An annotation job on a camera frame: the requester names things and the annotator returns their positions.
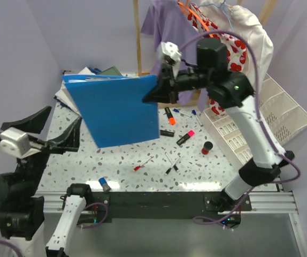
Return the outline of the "blue document folder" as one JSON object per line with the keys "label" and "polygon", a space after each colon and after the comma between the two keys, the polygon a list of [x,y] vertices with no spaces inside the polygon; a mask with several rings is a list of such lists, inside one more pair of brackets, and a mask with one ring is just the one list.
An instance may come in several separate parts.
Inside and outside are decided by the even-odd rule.
{"label": "blue document folder", "polygon": [[97,147],[159,138],[158,105],[142,101],[156,86],[156,76],[69,74],[62,79]]}

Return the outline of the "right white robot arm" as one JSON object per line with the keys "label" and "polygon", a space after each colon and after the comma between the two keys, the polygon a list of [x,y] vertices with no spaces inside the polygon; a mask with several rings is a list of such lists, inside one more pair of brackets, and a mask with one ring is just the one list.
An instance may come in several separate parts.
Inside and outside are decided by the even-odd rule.
{"label": "right white robot arm", "polygon": [[242,72],[228,69],[227,48],[220,40],[207,37],[196,43],[196,65],[180,70],[181,52],[172,42],[157,48],[162,61],[156,86],[143,98],[144,103],[175,103],[180,92],[205,88],[232,118],[252,153],[239,174],[213,198],[219,211],[233,210],[251,188],[272,183],[295,155],[285,150],[255,106],[255,91]]}

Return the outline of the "three-drawer desk organizer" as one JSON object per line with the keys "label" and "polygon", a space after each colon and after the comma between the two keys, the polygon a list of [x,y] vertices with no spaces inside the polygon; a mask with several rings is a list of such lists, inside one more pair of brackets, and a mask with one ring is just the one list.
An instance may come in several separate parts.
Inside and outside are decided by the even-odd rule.
{"label": "three-drawer desk organizer", "polygon": [[104,75],[104,76],[120,76],[122,77],[122,74],[120,73],[120,71],[115,67],[110,67],[104,71],[101,71],[99,73],[97,73],[97,75]]}

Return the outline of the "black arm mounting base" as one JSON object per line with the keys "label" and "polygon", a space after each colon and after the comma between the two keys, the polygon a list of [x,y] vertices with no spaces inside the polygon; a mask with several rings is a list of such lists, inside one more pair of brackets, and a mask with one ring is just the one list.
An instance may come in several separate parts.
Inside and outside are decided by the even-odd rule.
{"label": "black arm mounting base", "polygon": [[80,224],[112,222],[113,219],[189,220],[196,216],[218,218],[240,204],[240,211],[251,211],[249,196],[230,200],[223,192],[94,192],[78,219]]}

